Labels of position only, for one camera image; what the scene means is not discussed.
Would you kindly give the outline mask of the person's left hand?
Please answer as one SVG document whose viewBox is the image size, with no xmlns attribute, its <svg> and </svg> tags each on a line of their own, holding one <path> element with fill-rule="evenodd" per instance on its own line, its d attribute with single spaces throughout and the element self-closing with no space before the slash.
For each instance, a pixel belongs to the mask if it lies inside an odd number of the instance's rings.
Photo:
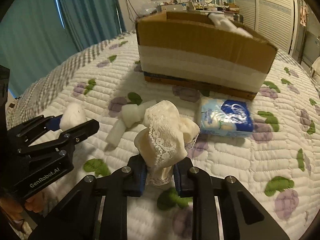
<svg viewBox="0 0 320 240">
<path fill-rule="evenodd" d="M 21 213 L 24 209 L 34 213 L 40 213 L 44 210 L 44 193 L 41 191 L 35 194 L 27 199 L 24 204 L 21 204 L 12 196 L 2 196 L 1 209 L 11 222 L 20 222 L 23 219 Z"/>
</svg>

